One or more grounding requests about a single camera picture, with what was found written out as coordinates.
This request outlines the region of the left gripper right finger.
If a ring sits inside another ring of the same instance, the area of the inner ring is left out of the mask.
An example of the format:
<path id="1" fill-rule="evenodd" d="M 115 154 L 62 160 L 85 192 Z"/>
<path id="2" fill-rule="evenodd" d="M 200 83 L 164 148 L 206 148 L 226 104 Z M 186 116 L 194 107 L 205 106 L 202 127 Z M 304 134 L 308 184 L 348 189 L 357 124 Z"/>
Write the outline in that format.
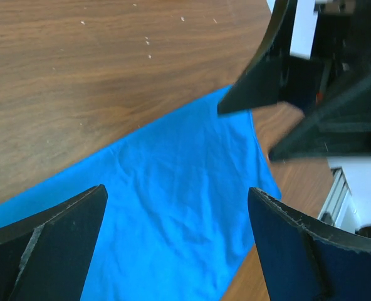
<path id="1" fill-rule="evenodd" d="M 371 238 L 252 187 L 248 211 L 270 300 L 371 300 Z"/>

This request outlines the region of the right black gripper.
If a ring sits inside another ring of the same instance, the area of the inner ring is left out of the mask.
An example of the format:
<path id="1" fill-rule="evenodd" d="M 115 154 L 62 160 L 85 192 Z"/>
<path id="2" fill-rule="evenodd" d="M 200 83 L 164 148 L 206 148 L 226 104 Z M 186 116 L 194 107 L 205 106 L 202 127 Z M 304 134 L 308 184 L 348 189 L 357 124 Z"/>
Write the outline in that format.
<path id="1" fill-rule="evenodd" d="M 297 1 L 275 1 L 259 63 L 217 105 L 219 114 L 286 102 L 305 117 L 269 150 L 271 162 L 371 156 L 371 1 L 316 3 L 309 59 L 290 55 Z"/>

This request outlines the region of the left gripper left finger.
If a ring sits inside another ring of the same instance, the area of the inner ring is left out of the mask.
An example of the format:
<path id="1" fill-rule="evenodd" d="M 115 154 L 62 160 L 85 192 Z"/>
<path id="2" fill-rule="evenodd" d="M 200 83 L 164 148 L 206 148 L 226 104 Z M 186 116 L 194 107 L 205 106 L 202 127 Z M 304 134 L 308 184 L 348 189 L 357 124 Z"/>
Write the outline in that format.
<path id="1" fill-rule="evenodd" d="M 93 186 L 0 228 L 0 300 L 79 300 L 107 204 Z"/>

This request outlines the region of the blue cloth napkin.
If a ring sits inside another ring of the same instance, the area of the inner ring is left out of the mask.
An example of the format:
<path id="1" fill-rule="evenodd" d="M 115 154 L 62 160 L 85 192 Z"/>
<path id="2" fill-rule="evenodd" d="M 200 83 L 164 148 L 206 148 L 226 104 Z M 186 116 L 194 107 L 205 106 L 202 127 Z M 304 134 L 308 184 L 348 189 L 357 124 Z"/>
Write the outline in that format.
<path id="1" fill-rule="evenodd" d="M 250 112 L 222 88 L 0 205 L 0 227 L 102 184 L 107 207 L 83 300 L 219 300 L 253 246 L 248 191 L 279 198 Z"/>

